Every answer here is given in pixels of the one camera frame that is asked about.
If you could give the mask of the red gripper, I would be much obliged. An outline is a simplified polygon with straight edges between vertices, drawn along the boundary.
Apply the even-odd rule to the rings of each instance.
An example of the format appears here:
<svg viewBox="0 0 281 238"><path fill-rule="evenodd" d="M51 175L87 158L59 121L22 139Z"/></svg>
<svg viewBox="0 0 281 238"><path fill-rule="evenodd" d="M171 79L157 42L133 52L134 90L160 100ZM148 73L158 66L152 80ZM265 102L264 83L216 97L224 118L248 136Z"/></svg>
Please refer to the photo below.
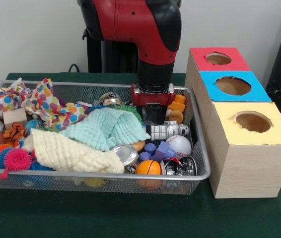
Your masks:
<svg viewBox="0 0 281 238"><path fill-rule="evenodd" d="M163 106L170 105L174 98L175 89L172 83L169 84L167 91L161 93L149 93L141 90L137 84L131 85L132 103L146 107L146 121L163 123Z"/></svg>

